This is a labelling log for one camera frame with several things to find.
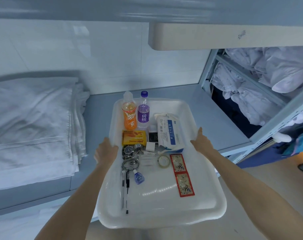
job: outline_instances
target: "orange drink bottle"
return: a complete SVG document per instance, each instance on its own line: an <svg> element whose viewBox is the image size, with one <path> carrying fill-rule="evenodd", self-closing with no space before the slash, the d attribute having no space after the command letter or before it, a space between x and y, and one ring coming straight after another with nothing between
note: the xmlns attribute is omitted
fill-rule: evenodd
<svg viewBox="0 0 303 240"><path fill-rule="evenodd" d="M134 130L137 127L136 104L133 100L133 94L129 91L124 93L124 102L122 105L124 114L124 126L126 130Z"/></svg>

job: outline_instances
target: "purple label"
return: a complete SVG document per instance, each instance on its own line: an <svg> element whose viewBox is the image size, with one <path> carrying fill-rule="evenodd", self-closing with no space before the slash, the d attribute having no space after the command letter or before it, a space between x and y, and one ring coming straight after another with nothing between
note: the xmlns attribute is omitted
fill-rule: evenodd
<svg viewBox="0 0 303 240"><path fill-rule="evenodd" d="M149 121L149 111L147 113L138 111L137 118L140 123L147 123Z"/></svg>

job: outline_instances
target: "eye drops bottle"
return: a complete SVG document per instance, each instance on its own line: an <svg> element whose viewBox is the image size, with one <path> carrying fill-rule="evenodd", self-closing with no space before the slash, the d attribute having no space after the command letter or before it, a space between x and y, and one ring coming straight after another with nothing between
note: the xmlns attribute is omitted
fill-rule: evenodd
<svg viewBox="0 0 303 240"><path fill-rule="evenodd" d="M134 179L136 184L141 184L142 182L145 181L144 176L140 172L137 172L136 169L133 170L133 173L134 173Z"/></svg>

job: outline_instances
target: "metal rack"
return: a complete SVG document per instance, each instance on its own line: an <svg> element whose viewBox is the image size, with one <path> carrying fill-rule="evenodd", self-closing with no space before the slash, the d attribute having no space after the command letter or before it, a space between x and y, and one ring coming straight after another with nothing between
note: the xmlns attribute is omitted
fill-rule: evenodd
<svg viewBox="0 0 303 240"><path fill-rule="evenodd" d="M258 78L255 77L250 71L231 60L228 56L225 56L225 51L223 51L221 54L219 54L218 52L219 49L211 50L207 64L205 65L200 80L200 84L206 92L208 92L208 86L205 86L205 84L211 83L211 79L213 77L214 69L217 63L222 62L235 73L237 73L239 76L244 78L246 81L249 81L256 85L261 90L261 92L271 101L283 107L278 114L276 114L270 121L268 121L252 137L249 138L250 141L253 142L253 145L251 147L244 148L242 152L237 152L228 157L229 160L234 163L237 163L242 158L246 157L249 153L251 153L253 150L255 150L257 147L259 147L274 133L283 128L290 120L293 119L293 117L303 111L303 91L295 98L290 100L289 98L281 95L280 93L272 91L271 88L259 83Z"/></svg>

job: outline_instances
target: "medical mask packet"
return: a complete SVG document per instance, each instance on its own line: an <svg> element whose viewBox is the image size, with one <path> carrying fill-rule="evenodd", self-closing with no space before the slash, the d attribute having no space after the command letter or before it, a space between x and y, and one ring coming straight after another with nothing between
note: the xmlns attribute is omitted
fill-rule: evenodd
<svg viewBox="0 0 303 240"><path fill-rule="evenodd" d="M165 148L158 153L182 152L185 144L180 133L178 117L171 113L156 113L154 117L157 121L158 145Z"/></svg>

